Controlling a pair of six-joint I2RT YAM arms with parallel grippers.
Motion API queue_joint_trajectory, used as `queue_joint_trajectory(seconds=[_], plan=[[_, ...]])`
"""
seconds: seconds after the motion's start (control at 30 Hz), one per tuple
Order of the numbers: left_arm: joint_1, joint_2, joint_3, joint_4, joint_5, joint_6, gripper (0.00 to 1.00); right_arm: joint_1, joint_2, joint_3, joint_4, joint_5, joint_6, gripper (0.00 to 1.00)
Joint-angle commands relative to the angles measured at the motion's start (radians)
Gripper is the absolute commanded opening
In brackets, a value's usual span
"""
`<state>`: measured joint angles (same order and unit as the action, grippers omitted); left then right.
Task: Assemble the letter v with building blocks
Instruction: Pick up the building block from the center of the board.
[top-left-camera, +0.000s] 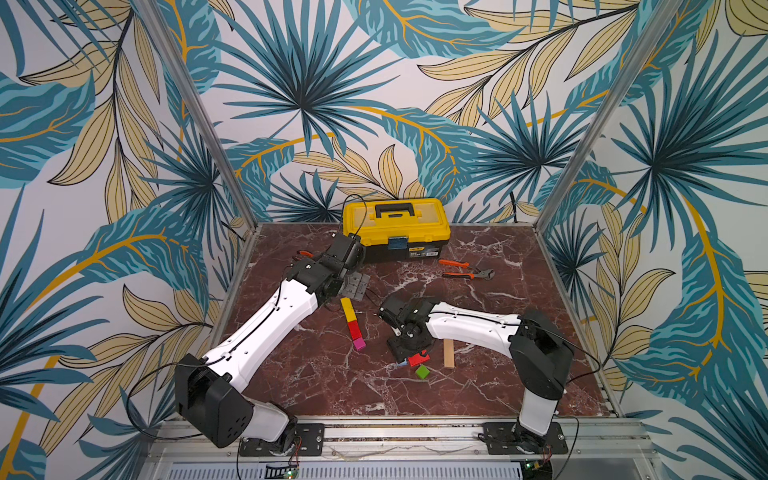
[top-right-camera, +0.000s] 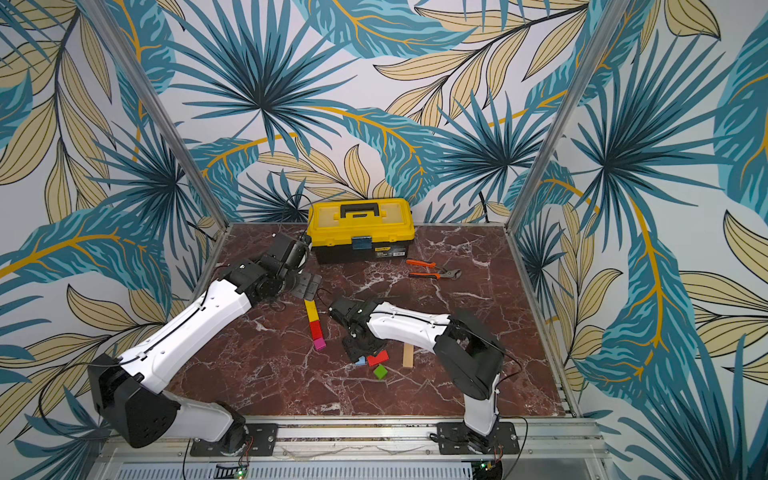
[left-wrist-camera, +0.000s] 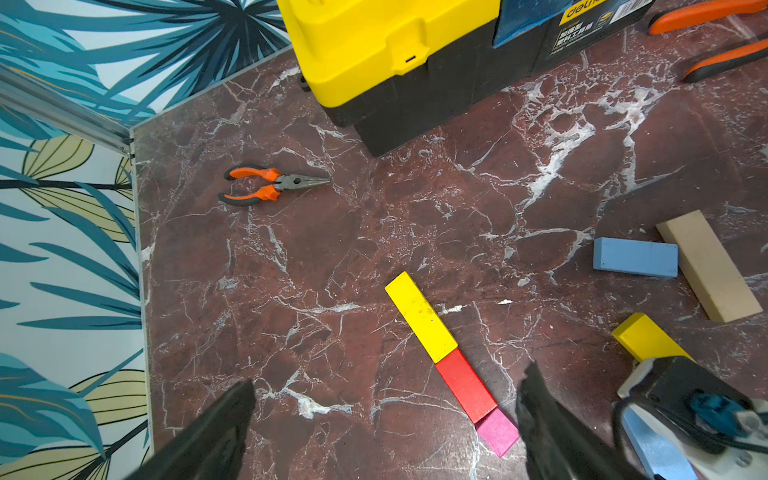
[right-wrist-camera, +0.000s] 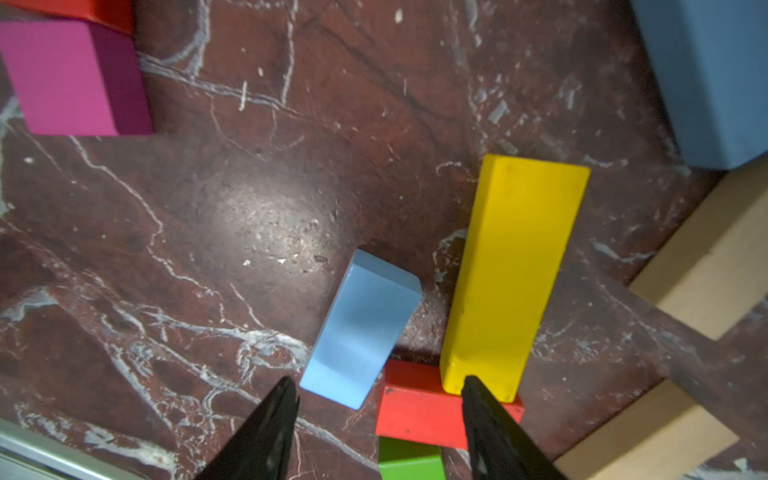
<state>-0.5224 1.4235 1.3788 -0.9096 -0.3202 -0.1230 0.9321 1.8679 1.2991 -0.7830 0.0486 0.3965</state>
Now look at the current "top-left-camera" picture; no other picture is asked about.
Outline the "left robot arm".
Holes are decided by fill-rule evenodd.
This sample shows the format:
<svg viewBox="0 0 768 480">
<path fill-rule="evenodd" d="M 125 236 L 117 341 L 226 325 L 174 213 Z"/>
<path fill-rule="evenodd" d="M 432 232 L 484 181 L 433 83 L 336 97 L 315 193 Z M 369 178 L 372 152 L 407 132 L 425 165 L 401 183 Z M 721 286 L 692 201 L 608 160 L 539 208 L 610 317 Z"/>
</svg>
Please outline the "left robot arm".
<svg viewBox="0 0 768 480">
<path fill-rule="evenodd" d="M 266 303 L 232 335 L 200 358 L 186 355 L 174 369 L 179 414 L 218 448 L 244 437 L 275 443 L 290 437 L 291 417 L 243 391 L 287 334 L 336 297 L 362 264 L 357 234 L 338 234 L 330 247 L 295 261 Z"/>
</svg>

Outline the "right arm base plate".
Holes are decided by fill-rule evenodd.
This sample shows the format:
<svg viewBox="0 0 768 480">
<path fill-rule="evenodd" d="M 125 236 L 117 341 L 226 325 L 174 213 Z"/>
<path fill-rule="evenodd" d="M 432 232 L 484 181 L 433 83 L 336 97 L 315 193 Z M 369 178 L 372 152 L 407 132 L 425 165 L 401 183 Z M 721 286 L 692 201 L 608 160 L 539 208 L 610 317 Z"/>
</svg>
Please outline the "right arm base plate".
<svg viewBox="0 0 768 480">
<path fill-rule="evenodd" d="M 548 431 L 540 436 L 516 422 L 486 422 L 478 439 L 483 442 L 489 455 L 542 455 L 566 454 L 569 452 L 565 435 L 557 422 L 550 424 Z"/>
</svg>

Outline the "yellow block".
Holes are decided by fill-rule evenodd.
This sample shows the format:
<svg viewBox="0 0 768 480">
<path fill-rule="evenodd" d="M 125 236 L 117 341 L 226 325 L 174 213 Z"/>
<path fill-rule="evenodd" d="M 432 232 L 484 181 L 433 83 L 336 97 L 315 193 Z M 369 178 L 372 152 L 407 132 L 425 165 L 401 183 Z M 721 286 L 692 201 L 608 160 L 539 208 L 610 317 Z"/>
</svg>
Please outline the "yellow block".
<svg viewBox="0 0 768 480">
<path fill-rule="evenodd" d="M 346 321 L 348 323 L 356 321 L 357 316 L 352 301 L 349 298 L 344 297 L 340 300 L 340 304 L 342 306 Z"/>
</svg>

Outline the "red block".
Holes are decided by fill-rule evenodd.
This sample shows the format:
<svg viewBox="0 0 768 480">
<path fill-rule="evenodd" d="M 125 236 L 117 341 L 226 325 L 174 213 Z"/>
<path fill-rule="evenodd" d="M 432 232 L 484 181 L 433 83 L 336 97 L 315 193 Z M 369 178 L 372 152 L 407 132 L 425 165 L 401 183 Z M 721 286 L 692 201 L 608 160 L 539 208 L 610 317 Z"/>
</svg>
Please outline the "red block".
<svg viewBox="0 0 768 480">
<path fill-rule="evenodd" d="M 429 354 L 417 353 L 415 355 L 410 356 L 407 359 L 407 362 L 411 367 L 418 367 L 429 360 L 430 360 Z"/>
<path fill-rule="evenodd" d="M 347 328 L 350 334 L 350 338 L 352 340 L 357 340 L 362 338 L 362 333 L 357 320 L 349 321 L 347 323 Z"/>
</svg>

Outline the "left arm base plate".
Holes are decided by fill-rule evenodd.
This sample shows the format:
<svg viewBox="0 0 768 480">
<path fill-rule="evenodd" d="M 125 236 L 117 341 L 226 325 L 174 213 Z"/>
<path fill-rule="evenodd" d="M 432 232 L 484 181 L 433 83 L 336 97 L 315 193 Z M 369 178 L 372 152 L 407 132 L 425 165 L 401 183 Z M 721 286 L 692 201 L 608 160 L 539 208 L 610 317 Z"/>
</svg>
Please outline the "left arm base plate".
<svg viewBox="0 0 768 480">
<path fill-rule="evenodd" d="M 325 440 L 325 425 L 322 423 L 290 424 L 287 431 L 277 440 L 268 442 L 255 437 L 240 441 L 238 453 L 246 458 L 277 459 L 298 457 L 319 457 Z"/>
</svg>

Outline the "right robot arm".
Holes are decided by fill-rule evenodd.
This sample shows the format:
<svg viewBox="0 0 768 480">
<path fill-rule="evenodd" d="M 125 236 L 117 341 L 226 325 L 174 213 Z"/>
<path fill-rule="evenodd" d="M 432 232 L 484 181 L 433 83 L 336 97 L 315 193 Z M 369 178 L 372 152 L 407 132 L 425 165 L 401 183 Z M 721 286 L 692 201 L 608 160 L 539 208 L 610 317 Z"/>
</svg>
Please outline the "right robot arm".
<svg viewBox="0 0 768 480">
<path fill-rule="evenodd" d="M 437 340 L 483 347 L 512 360 L 524 386 L 517 430 L 544 438 L 562 399 L 574 348 L 542 312 L 494 314 L 426 297 L 387 297 L 378 316 L 395 335 L 387 344 L 397 362 L 422 354 Z"/>
</svg>

